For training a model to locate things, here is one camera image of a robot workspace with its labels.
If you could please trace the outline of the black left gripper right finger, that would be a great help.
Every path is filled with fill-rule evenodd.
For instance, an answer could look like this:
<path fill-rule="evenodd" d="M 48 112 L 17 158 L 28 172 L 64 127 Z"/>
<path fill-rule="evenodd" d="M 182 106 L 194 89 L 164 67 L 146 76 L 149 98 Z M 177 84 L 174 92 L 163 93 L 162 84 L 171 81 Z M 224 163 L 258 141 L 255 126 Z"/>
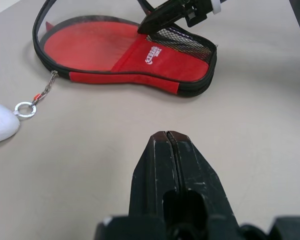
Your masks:
<path fill-rule="evenodd" d="M 178 176 L 179 199 L 187 220 L 196 225 L 220 221 L 237 225 L 221 181 L 187 135 L 168 131 Z"/>

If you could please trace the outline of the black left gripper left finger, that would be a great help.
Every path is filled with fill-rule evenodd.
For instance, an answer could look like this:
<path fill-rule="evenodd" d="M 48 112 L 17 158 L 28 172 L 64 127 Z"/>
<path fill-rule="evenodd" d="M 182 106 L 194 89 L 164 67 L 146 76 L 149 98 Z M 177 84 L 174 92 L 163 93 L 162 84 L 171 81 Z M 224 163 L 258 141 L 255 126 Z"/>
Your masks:
<path fill-rule="evenodd" d="M 133 171 L 130 216 L 164 216 L 164 195 L 176 189 L 175 159 L 166 131 L 150 136 Z"/>

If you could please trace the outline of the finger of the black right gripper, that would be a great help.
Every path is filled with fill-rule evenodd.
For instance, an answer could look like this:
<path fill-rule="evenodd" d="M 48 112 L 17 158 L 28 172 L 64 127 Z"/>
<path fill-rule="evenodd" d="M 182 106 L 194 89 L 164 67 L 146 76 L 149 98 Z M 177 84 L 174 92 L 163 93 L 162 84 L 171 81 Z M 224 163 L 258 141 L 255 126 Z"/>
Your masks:
<path fill-rule="evenodd" d="M 166 2 L 157 6 L 155 11 L 177 11 L 182 12 L 184 4 L 182 0 L 167 0 Z"/>
<path fill-rule="evenodd" d="M 142 6 L 142 10 L 146 16 L 137 29 L 142 35 L 156 33 L 187 15 L 185 6 L 159 6 L 153 10 Z"/>

